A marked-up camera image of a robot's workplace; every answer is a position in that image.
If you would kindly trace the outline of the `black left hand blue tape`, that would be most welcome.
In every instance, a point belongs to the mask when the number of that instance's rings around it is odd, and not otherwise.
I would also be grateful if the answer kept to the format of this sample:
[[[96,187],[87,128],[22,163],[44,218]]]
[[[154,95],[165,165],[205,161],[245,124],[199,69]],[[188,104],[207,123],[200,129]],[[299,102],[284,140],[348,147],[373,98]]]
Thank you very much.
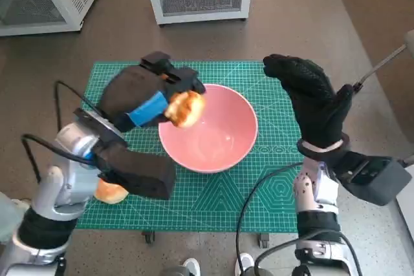
[[[120,132],[172,122],[166,111],[174,97],[193,91],[206,92],[198,72],[176,68],[170,56],[156,51],[140,63],[122,69],[104,88],[98,109]]]

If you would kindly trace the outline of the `black knitted gloved right hand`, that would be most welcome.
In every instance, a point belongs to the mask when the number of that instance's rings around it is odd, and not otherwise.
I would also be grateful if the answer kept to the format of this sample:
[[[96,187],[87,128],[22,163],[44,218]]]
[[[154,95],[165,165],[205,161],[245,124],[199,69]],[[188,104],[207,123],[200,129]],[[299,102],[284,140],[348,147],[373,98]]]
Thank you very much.
[[[320,149],[343,139],[343,122],[352,105],[353,87],[335,91],[323,69],[308,59],[271,54],[263,59],[264,73],[287,92],[301,138]]]

